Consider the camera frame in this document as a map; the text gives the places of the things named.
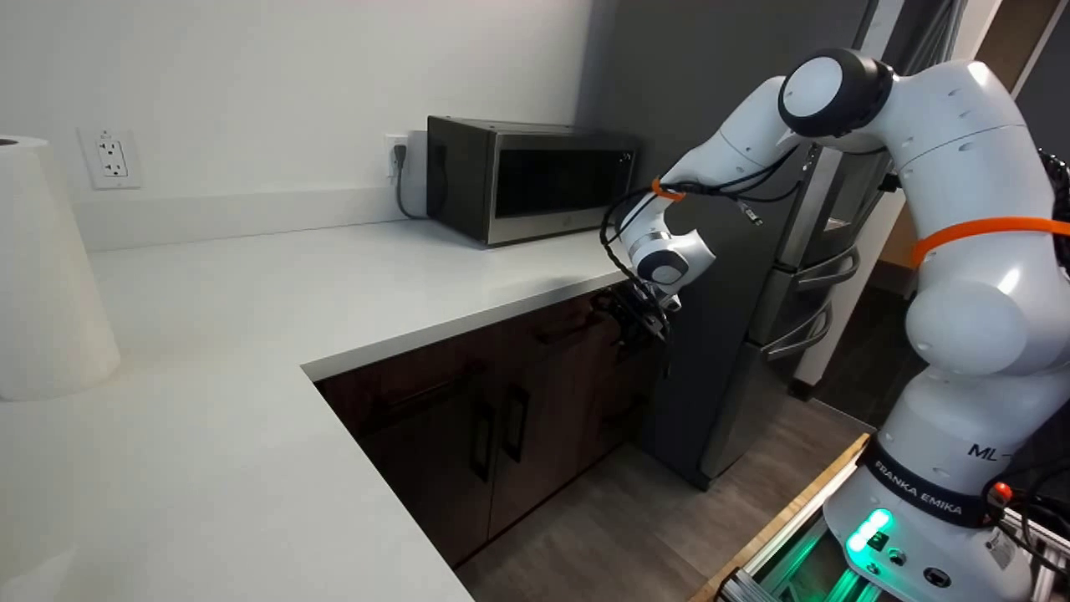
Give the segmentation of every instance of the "kitchen counter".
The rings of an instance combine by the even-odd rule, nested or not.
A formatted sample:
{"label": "kitchen counter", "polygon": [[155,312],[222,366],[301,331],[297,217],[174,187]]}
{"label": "kitchen counter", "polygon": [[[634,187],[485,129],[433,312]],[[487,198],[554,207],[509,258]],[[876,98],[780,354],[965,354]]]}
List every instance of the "kitchen counter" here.
{"label": "kitchen counter", "polygon": [[0,602],[467,599],[315,380],[622,280],[437,225],[93,254],[123,365],[0,402]]}

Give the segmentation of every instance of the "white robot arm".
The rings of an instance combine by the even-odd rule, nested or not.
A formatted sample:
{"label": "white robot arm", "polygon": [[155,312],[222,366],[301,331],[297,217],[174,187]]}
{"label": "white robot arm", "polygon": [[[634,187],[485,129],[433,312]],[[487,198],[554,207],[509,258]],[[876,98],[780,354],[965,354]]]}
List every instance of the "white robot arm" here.
{"label": "white robot arm", "polygon": [[931,366],[907,384],[824,515],[853,570],[898,599],[1026,599],[1029,559],[1005,551],[988,483],[1070,399],[1070,278],[1044,228],[1015,228],[1050,225],[1054,182],[983,62],[898,76],[830,50],[766,80],[622,220],[627,260],[671,300],[712,254],[700,235],[671,235],[666,207],[696,182],[746,187],[804,135],[840,149],[888,147],[920,238],[965,225],[990,229],[922,260],[907,334]]}

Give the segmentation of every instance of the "refrigerator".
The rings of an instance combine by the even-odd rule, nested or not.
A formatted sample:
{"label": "refrigerator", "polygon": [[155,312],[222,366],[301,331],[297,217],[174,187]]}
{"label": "refrigerator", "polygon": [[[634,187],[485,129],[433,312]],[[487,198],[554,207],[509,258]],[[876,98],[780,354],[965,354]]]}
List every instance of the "refrigerator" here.
{"label": "refrigerator", "polygon": [[[606,0],[578,120],[641,135],[639,176],[666,174],[766,76],[827,46],[860,46],[873,25],[904,67],[941,0]],[[705,487],[766,424],[801,354],[824,339],[830,289],[856,273],[853,240],[879,200],[888,154],[842,158],[804,142],[746,207],[690,198],[671,229],[700,229],[716,264],[684,289],[666,377],[639,444]]]}

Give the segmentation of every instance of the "cabinet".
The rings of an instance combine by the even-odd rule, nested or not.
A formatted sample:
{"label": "cabinet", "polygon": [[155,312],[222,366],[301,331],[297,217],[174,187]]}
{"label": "cabinet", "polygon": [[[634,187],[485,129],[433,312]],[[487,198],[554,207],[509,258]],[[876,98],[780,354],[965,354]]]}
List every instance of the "cabinet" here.
{"label": "cabinet", "polygon": [[627,442],[655,354],[589,297],[389,358],[319,389],[448,562]]}

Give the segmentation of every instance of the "white cylinder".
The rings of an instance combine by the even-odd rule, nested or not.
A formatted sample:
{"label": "white cylinder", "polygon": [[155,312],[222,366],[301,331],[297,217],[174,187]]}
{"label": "white cylinder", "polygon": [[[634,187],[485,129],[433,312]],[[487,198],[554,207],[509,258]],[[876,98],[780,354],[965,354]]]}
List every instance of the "white cylinder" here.
{"label": "white cylinder", "polygon": [[0,135],[0,402],[68,395],[119,365],[46,141]]}

